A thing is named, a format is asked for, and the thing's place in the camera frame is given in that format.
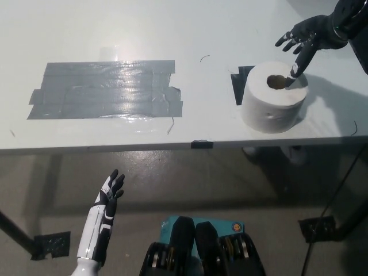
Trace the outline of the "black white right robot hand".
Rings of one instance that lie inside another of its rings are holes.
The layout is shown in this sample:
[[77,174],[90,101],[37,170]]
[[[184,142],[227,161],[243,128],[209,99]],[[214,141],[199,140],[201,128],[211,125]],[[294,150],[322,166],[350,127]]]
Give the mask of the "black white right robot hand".
[[341,49],[348,41],[343,40],[334,31],[331,15],[319,15],[295,24],[275,43],[275,46],[279,47],[283,43],[287,43],[282,49],[284,52],[294,47],[293,54],[297,55],[285,81],[285,86],[290,87],[306,70],[317,51]]

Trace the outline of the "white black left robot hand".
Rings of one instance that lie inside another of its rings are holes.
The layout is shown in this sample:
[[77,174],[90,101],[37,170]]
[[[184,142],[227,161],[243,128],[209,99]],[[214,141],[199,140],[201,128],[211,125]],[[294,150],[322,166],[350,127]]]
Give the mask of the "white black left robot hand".
[[93,260],[99,268],[106,261],[117,200],[124,193],[124,178],[125,175],[120,175],[117,169],[107,177],[89,210],[80,239],[77,258]]

